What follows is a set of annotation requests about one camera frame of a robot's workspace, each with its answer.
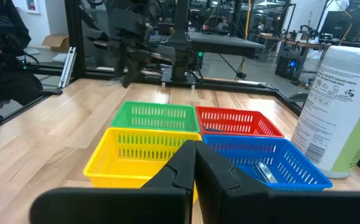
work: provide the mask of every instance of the yellow basket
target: yellow basket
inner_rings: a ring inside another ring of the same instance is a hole
[[[95,187],[141,188],[186,140],[201,140],[201,136],[179,131],[108,128],[83,174]],[[193,201],[197,198],[195,188]]]

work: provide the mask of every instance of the basket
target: basket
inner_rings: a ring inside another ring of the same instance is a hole
[[[199,133],[192,106],[126,101],[111,123],[112,127],[158,129]]]
[[[196,115],[202,134],[285,137],[258,111],[197,106]]]
[[[186,140],[201,137],[179,131],[108,128],[83,174],[95,187],[141,188]]]
[[[328,180],[289,140],[248,136],[211,135],[203,141],[253,178],[260,180],[253,165],[263,162],[278,183],[274,190],[321,191],[332,187]]]

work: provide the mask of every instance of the red basket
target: red basket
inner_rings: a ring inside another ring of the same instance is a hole
[[[271,121],[258,111],[196,106],[201,134],[230,134],[284,138]]]

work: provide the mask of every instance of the cardboard box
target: cardboard box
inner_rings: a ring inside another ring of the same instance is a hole
[[[68,52],[69,37],[67,35],[48,35],[42,45],[49,46],[52,51]]]

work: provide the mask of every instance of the product label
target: product label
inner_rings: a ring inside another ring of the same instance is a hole
[[[360,158],[360,74],[321,65],[292,142],[317,167],[350,171]]]

